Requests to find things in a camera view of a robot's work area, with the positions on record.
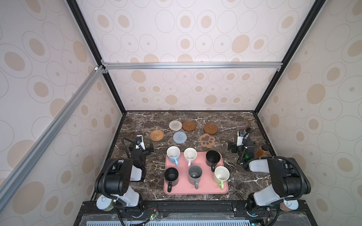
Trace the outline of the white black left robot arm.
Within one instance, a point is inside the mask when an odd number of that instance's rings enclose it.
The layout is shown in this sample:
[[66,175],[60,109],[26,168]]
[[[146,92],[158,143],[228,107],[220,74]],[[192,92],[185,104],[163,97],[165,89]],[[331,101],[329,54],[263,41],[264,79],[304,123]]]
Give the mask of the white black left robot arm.
[[142,209],[142,197],[131,187],[131,182],[140,182],[146,176],[146,157],[154,152],[153,144],[146,147],[142,135],[136,140],[121,138],[127,158],[108,159],[96,178],[94,190],[101,194],[102,202],[120,208]]

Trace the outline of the light grey woven coaster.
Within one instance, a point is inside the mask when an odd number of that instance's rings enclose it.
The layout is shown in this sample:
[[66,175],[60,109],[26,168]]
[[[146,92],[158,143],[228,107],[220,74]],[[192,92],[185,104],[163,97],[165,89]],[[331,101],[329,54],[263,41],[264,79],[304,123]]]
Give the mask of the light grey woven coaster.
[[172,131],[179,131],[181,130],[182,126],[183,126],[182,123],[178,120],[174,120],[169,123],[169,128]]

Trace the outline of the woven tan round coaster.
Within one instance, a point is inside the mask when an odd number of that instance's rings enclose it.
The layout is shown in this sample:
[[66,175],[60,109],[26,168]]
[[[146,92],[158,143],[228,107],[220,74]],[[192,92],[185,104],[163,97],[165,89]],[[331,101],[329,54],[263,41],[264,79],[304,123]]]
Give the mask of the woven tan round coaster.
[[162,130],[154,130],[150,133],[150,139],[152,141],[161,141],[164,137],[164,132]]

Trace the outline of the brown paw shaped coaster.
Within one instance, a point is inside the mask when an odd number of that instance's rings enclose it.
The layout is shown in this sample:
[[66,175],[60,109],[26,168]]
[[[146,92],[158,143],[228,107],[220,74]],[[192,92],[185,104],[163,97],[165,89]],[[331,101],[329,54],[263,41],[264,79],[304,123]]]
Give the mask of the brown paw shaped coaster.
[[213,148],[216,145],[216,139],[209,134],[204,134],[199,137],[199,141],[202,147]]

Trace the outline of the blue grey round coaster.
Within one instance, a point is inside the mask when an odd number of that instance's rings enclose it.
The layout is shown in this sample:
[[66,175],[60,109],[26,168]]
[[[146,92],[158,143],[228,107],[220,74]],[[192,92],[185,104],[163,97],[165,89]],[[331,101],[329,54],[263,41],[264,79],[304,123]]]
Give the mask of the blue grey round coaster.
[[176,144],[184,144],[186,140],[187,140],[187,135],[184,132],[179,131],[173,135],[173,141]]

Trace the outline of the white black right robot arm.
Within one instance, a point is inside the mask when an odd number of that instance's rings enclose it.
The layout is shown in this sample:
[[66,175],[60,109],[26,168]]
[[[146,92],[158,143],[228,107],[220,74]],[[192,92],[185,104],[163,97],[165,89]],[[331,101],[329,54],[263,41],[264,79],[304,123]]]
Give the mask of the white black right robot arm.
[[229,141],[227,150],[238,154],[237,163],[245,170],[269,174],[271,184],[251,193],[245,208],[251,211],[256,207],[274,206],[309,194],[312,186],[297,161],[292,157],[257,157],[254,153],[255,142],[250,139],[252,133],[250,127],[237,132],[237,141]]

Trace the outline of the brown wooden coaster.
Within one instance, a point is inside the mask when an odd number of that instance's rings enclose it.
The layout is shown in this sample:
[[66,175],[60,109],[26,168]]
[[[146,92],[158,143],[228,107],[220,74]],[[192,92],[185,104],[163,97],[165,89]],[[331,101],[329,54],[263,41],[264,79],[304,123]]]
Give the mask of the brown wooden coaster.
[[184,131],[190,132],[190,131],[194,131],[196,128],[196,123],[194,121],[184,121],[182,123],[182,129]]
[[204,126],[204,132],[209,135],[214,135],[218,132],[218,127],[213,123],[208,123]]

